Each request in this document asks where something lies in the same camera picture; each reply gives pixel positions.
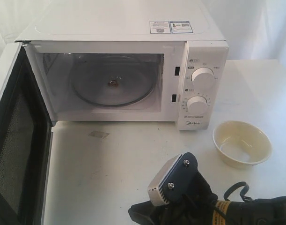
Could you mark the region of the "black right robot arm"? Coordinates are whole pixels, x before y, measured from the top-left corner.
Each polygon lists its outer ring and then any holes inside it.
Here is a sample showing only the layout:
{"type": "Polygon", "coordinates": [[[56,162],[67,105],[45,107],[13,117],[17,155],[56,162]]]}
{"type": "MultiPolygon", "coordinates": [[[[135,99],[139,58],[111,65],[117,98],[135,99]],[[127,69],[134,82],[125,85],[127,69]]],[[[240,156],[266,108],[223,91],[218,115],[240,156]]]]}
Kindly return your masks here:
{"type": "Polygon", "coordinates": [[[238,182],[218,200],[204,177],[197,173],[180,201],[153,206],[150,201],[132,205],[131,220],[139,225],[286,225],[286,196],[232,202],[238,188],[246,193],[246,182],[238,182]]]}

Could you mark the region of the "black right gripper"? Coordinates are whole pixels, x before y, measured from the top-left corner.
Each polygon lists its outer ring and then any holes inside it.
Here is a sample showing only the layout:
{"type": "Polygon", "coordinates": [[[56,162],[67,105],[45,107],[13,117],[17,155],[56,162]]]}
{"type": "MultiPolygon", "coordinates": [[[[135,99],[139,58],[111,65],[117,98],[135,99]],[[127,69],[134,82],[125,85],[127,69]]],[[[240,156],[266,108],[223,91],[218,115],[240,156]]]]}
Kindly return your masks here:
{"type": "Polygon", "coordinates": [[[217,199],[198,172],[179,201],[157,207],[150,201],[138,203],[128,209],[128,214],[139,225],[211,225],[217,199]]]}

